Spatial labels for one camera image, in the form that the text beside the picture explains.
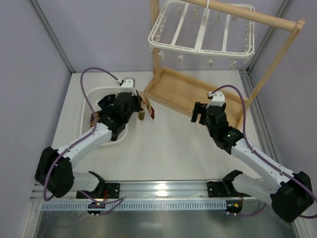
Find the brown argyle sock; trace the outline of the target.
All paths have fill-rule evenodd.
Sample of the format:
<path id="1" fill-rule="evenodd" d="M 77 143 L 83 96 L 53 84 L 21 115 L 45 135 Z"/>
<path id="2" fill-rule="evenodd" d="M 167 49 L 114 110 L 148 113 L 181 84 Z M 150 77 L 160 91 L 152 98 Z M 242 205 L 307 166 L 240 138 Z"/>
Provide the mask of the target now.
<path id="1" fill-rule="evenodd" d="M 100 118 L 99 112 L 93 112 L 90 117 L 90 128 L 93 128 Z"/>

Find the navy sock beige red toe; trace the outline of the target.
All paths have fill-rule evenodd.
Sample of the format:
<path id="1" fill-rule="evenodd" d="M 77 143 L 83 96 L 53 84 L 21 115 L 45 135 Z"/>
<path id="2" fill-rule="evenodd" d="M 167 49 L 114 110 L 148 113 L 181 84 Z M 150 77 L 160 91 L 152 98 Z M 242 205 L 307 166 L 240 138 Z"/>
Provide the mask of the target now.
<path id="1" fill-rule="evenodd" d="M 113 104 L 114 100 L 116 99 L 116 94 L 109 94 L 104 96 L 102 99 L 100 99 L 97 104 L 100 108 L 107 107 L 111 104 Z"/>

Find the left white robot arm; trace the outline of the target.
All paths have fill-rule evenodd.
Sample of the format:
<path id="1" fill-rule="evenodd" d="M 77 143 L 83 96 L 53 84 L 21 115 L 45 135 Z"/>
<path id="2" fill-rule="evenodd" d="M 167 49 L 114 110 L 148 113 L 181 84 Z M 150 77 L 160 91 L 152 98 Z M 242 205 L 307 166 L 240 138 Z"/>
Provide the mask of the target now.
<path id="1" fill-rule="evenodd" d="M 115 141 L 126 128 L 131 116 L 142 110 L 138 93 L 113 95 L 98 112 L 92 113 L 93 127 L 77 140 L 58 149 L 45 148 L 35 172 L 35 180 L 53 196 L 61 198 L 76 191 L 86 197 L 101 197 L 105 180 L 93 171 L 74 172 L 74 167 L 104 143 Z"/>

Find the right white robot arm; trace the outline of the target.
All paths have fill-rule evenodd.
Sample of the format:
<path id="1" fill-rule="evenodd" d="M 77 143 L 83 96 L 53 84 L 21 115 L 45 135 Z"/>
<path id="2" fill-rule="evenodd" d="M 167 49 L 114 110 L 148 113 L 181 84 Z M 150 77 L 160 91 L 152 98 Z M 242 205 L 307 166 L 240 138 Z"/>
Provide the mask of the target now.
<path id="1" fill-rule="evenodd" d="M 223 179 L 226 189 L 265 202 L 286 222 L 303 217 L 317 200 L 310 177 L 304 172 L 294 173 L 258 151 L 241 131 L 229 126 L 224 109 L 225 106 L 196 102 L 191 121 L 206 126 L 218 148 L 243 161 L 262 177 L 258 181 L 241 171 L 233 171 Z"/>

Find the white plastic clip hanger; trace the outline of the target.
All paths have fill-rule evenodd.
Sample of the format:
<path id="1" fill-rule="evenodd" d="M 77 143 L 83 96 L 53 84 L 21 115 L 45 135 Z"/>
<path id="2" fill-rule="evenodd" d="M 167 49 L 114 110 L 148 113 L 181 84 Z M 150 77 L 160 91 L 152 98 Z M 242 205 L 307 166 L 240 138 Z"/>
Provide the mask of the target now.
<path id="1" fill-rule="evenodd" d="M 255 54 L 255 22 L 206 6 L 168 0 L 148 42 L 151 50 L 158 49 L 161 60 L 171 51 L 179 53 L 178 64 L 185 55 L 197 55 L 208 58 L 209 66 L 217 58 L 227 58 L 229 66 L 235 68 L 238 61 L 247 63 Z"/>

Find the white perforated plastic basket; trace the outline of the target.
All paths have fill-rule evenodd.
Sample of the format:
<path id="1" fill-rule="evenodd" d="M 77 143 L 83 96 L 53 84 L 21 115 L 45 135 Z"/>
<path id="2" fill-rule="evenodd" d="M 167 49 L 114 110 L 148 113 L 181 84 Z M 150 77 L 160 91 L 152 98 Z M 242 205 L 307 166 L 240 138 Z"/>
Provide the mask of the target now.
<path id="1" fill-rule="evenodd" d="M 86 96 L 93 107 L 95 112 L 100 111 L 101 108 L 98 106 L 97 102 L 102 99 L 104 96 L 109 94 L 118 94 L 120 91 L 119 87 L 97 87 L 86 93 Z M 86 100 L 83 101 L 82 106 L 82 114 L 81 114 L 81 122 L 80 122 L 80 130 L 79 135 L 86 133 L 90 130 L 90 117 L 92 114 L 92 110 L 88 106 Z M 122 142 L 127 136 L 128 126 L 118 135 L 116 141 L 110 141 L 100 145 L 100 147 L 112 146 Z"/>

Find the wooden rack with tray base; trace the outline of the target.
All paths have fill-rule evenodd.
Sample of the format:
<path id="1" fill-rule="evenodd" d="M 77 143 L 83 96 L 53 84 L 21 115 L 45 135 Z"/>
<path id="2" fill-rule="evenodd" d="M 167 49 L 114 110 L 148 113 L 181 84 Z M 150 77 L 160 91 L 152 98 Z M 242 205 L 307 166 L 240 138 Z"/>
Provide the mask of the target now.
<path id="1" fill-rule="evenodd" d="M 160 36 L 166 25 L 167 10 L 171 5 L 179 5 L 181 16 L 174 32 L 171 42 L 162 43 Z M 203 8 L 203 15 L 195 39 L 194 47 L 184 47 L 177 45 L 180 31 L 183 27 L 188 8 L 197 10 Z M 204 50 L 202 48 L 206 30 L 209 29 L 209 18 L 211 11 L 217 14 L 225 14 L 226 20 L 223 30 L 222 48 L 220 51 Z M 193 112 L 192 104 L 199 99 L 208 98 L 210 100 L 206 106 L 222 107 L 227 105 L 224 110 L 229 124 L 239 129 L 246 118 L 246 110 L 249 108 L 259 91 L 274 72 L 281 59 L 288 51 L 293 41 L 303 29 L 306 21 L 304 19 L 298 22 L 286 20 L 283 18 L 256 12 L 255 8 L 249 4 L 228 4 L 215 0 L 168 0 L 163 7 L 159 6 L 159 1 L 150 2 L 151 25 L 152 29 L 148 36 L 148 42 L 153 54 L 154 77 L 146 87 L 144 93 L 154 101 L 166 105 L 182 114 L 189 115 Z M 235 18 L 242 18 L 246 21 L 245 49 L 243 52 L 230 52 L 227 50 L 227 41 L 231 22 Z M 268 67 L 261 81 L 256 85 L 251 96 L 244 98 L 239 92 L 231 93 L 224 90 L 224 87 L 215 87 L 204 83 L 192 76 L 185 75 L 169 67 L 160 66 L 160 60 L 163 59 L 164 51 L 179 52 L 179 63 L 183 62 L 185 54 L 209 56 L 210 58 L 221 57 L 230 59 L 230 66 L 236 65 L 237 59 L 248 60 L 255 53 L 255 24 L 261 23 L 278 29 L 288 31 L 289 37 L 279 50 L 277 56 Z"/>

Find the aluminium mounting rail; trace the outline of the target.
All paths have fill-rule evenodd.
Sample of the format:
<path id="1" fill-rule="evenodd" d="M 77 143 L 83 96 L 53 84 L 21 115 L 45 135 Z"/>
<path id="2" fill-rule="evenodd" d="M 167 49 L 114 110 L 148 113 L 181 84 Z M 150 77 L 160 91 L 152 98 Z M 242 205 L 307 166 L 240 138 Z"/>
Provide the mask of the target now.
<path id="1" fill-rule="evenodd" d="M 260 189 L 265 183 L 260 179 L 254 180 L 256 186 L 251 190 L 252 179 L 247 179 L 246 185 L 243 180 L 238 180 L 239 188 L 242 192 L 229 192 L 224 188 L 221 180 L 174 180 L 174 181 L 107 181 L 105 187 L 93 195 L 88 195 L 97 200 L 124 198 L 239 198 L 254 197 L 256 199 L 269 202 L 270 189 L 265 187 Z"/>

